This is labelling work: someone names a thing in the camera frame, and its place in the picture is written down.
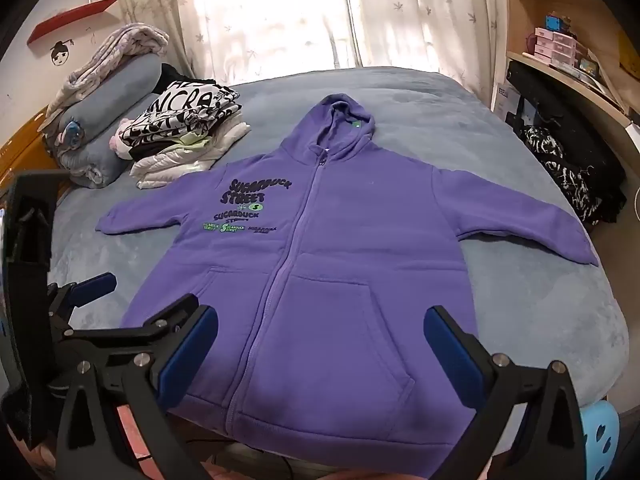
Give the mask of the blue-grey bed blanket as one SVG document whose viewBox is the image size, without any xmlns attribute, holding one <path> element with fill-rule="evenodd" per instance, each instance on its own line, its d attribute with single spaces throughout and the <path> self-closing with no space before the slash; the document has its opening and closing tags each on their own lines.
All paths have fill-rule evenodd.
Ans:
<svg viewBox="0 0 640 480">
<path fill-rule="evenodd" d="M 460 84 L 435 73 L 369 68 L 242 84 L 250 133 L 214 168 L 276 150 L 327 96 L 344 94 L 374 119 L 373 142 L 439 169 L 462 170 L 573 214 L 551 178 L 511 130 Z M 111 295 L 74 314 L 78 328 L 122 324 L 131 301 L 166 254 L 178 226 L 108 235 L 96 227 L 142 192 L 130 177 L 80 188 L 58 207 L 52 278 L 116 275 Z M 568 365 L 581 404 L 604 396 L 628 360 L 628 330 L 604 270 L 532 240 L 478 233 L 462 240 L 477 329 L 486 348 L 516 362 Z"/>
</svg>

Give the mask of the rolled blue-grey blanket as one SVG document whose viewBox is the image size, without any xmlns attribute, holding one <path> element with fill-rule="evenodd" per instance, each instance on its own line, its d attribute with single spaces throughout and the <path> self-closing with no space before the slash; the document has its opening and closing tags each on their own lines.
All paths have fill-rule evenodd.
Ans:
<svg viewBox="0 0 640 480">
<path fill-rule="evenodd" d="M 129 166 L 110 148 L 110 139 L 124 118 L 137 118 L 155 100 L 161 73 L 158 55 L 135 56 L 85 99 L 43 122 L 48 152 L 73 183 L 104 188 Z"/>
</svg>

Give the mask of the purple zip hoodie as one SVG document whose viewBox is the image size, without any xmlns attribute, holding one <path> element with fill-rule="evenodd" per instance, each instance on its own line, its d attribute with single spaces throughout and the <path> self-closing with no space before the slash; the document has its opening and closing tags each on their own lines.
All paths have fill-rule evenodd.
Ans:
<svg viewBox="0 0 640 480">
<path fill-rule="evenodd" d="M 142 192 L 96 227 L 179 229 L 123 326 L 185 294 L 218 314 L 179 416 L 288 457 L 428 477 L 472 417 L 423 335 L 433 306 L 477 329 L 462 240 L 514 235 L 597 258 L 565 210 L 373 133 L 360 104 L 327 96 L 276 150 Z"/>
</svg>

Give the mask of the orange wooden headboard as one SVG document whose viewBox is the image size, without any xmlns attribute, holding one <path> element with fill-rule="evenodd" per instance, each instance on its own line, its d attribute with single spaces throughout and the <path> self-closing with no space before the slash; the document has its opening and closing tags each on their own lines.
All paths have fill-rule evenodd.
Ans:
<svg viewBox="0 0 640 480">
<path fill-rule="evenodd" d="M 2 146 L 0 162 L 2 188 L 8 186 L 18 172 L 58 168 L 38 130 L 44 121 L 44 116 L 46 116 L 46 109 L 42 108 Z"/>
</svg>

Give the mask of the black white patterned garment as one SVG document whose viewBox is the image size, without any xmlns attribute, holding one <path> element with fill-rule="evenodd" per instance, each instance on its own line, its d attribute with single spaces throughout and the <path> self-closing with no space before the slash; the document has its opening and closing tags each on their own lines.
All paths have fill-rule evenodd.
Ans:
<svg viewBox="0 0 640 480">
<path fill-rule="evenodd" d="M 136 119 L 123 119 L 108 145 L 121 159 L 138 162 L 173 148 L 190 131 L 216 136 L 238 116 L 239 93 L 214 82 L 173 81 Z"/>
</svg>

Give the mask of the black patterned hanging clothes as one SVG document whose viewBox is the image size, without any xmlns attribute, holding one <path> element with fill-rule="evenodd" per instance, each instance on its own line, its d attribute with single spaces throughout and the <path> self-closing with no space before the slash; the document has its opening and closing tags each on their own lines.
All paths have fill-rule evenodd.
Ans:
<svg viewBox="0 0 640 480">
<path fill-rule="evenodd" d="M 506 123 L 552 177 L 582 224 L 614 223 L 627 203 L 626 172 L 600 132 L 572 103 L 564 84 L 518 61 L 506 81 L 518 105 Z"/>
</svg>

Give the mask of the light green folded garment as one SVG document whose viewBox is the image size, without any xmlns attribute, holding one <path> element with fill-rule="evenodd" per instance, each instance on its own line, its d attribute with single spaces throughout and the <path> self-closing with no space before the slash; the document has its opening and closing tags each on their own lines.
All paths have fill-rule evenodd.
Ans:
<svg viewBox="0 0 640 480">
<path fill-rule="evenodd" d="M 198 145 L 201 142 L 207 143 L 207 139 L 209 135 L 207 133 L 202 133 L 198 131 L 190 131 L 185 133 L 183 136 L 180 136 L 177 140 L 175 140 L 175 144 L 179 148 L 192 148 L 192 146 Z"/>
</svg>

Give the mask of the red wall shelf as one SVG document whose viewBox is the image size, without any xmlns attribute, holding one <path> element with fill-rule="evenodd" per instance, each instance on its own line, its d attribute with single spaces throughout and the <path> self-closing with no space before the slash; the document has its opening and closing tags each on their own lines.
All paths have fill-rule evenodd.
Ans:
<svg viewBox="0 0 640 480">
<path fill-rule="evenodd" d="M 75 6 L 70 10 L 66 10 L 47 18 L 46 20 L 38 23 L 32 33 L 29 35 L 26 44 L 29 46 L 34 41 L 49 35 L 51 32 L 83 20 L 84 18 L 90 18 L 90 16 L 100 14 L 106 11 L 118 0 L 96 0 L 88 3 L 84 3 L 81 6 Z"/>
</svg>

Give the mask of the grey patterned folded blanket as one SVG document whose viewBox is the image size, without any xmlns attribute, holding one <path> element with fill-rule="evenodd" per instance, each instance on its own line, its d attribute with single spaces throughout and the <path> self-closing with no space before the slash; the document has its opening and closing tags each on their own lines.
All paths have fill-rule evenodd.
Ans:
<svg viewBox="0 0 640 480">
<path fill-rule="evenodd" d="M 167 32 L 145 23 L 130 23 L 107 36 L 90 60 L 73 70 L 49 103 L 46 117 L 55 117 L 85 99 L 123 62 L 138 55 L 164 55 L 169 46 Z"/>
</svg>

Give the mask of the light blue stool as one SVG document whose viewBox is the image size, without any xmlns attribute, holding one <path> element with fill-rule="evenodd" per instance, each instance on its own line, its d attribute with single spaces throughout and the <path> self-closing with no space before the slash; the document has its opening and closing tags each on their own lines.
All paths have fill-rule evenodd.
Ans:
<svg viewBox="0 0 640 480">
<path fill-rule="evenodd" d="M 605 400 L 582 408 L 582 430 L 586 451 L 586 479 L 601 480 L 611 468 L 618 440 L 620 416 L 614 406 Z"/>
</svg>

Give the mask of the wooden shelf unit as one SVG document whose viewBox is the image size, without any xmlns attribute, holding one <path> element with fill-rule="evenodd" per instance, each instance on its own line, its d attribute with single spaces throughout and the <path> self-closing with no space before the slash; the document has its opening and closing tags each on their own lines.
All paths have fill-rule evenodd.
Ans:
<svg viewBox="0 0 640 480">
<path fill-rule="evenodd" d="M 639 109 L 639 81 L 620 67 L 618 38 L 622 26 L 602 0 L 506 0 L 506 60 L 518 61 L 563 87 L 594 128 L 634 171 L 639 170 L 639 133 L 631 114 Z M 547 14 L 565 16 L 570 29 L 599 64 L 612 94 L 601 96 L 579 80 L 525 54 L 526 40 Z"/>
</svg>

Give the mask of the pink boxes on shelf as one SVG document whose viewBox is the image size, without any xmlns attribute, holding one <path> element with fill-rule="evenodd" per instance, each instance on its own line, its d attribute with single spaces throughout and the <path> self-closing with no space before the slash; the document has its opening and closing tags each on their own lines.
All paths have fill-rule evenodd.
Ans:
<svg viewBox="0 0 640 480">
<path fill-rule="evenodd" d="M 534 55 L 577 66 L 582 58 L 588 56 L 588 50 L 572 36 L 552 32 L 542 27 L 535 29 Z"/>
</svg>

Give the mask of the cartoon face wall sticker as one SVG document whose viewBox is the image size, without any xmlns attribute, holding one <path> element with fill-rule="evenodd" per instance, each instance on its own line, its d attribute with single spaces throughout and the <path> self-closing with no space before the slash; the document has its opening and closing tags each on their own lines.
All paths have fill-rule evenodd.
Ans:
<svg viewBox="0 0 640 480">
<path fill-rule="evenodd" d="M 73 39 L 57 41 L 50 49 L 51 63 L 54 66 L 64 65 L 70 56 L 70 46 L 73 46 L 74 44 Z"/>
</svg>

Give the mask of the floral sheer curtain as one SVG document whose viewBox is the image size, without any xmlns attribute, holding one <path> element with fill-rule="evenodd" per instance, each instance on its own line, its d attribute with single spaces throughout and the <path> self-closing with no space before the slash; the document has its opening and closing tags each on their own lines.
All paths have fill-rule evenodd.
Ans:
<svg viewBox="0 0 640 480">
<path fill-rule="evenodd" d="M 506 62 L 506 0 L 120 0 L 168 33 L 169 59 L 224 84 L 339 68 L 440 73 L 490 103 Z"/>
</svg>

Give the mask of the white puffer jacket folded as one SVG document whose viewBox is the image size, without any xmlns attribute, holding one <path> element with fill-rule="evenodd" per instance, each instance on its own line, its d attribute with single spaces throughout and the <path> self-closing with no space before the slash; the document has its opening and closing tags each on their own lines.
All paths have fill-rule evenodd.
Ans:
<svg viewBox="0 0 640 480">
<path fill-rule="evenodd" d="M 229 118 L 217 129 L 216 136 L 208 136 L 191 145 L 177 144 L 142 158 L 132 165 L 129 175 L 137 181 L 139 190 L 161 188 L 185 174 L 209 170 L 249 132 L 247 122 Z"/>
</svg>

